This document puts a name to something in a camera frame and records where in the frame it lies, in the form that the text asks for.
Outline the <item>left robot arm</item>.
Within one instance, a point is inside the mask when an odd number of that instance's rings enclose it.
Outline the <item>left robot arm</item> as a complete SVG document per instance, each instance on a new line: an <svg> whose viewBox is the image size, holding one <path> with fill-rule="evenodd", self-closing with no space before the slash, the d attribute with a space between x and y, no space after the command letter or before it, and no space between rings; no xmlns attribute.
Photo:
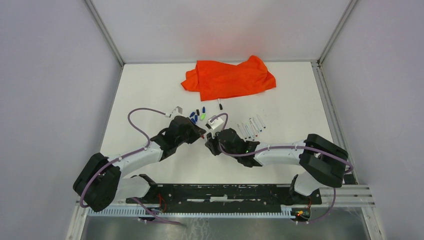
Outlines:
<svg viewBox="0 0 424 240"><path fill-rule="evenodd" d="M178 115L142 148L112 156L93 154L72 187L80 197L80 206L100 212L114 201L132 197L138 197L145 204L153 203L157 190L145 178L128 175L165 160L182 144L192 144L205 134L205 129Z"/></svg>

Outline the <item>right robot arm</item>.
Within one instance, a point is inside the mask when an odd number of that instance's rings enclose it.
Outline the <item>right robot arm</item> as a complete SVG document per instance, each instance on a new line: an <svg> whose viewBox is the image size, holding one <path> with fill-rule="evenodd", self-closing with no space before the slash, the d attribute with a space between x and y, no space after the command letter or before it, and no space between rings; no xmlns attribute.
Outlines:
<svg viewBox="0 0 424 240"><path fill-rule="evenodd" d="M344 176L354 166L348 162L349 154L318 134L310 133L305 140L286 144L270 144L243 140L232 129L224 129L216 136L208 133L205 146L214 156L224 154L248 167L293 165L304 169L297 174L289 189L289 199L302 204L317 189L340 188Z"/></svg>

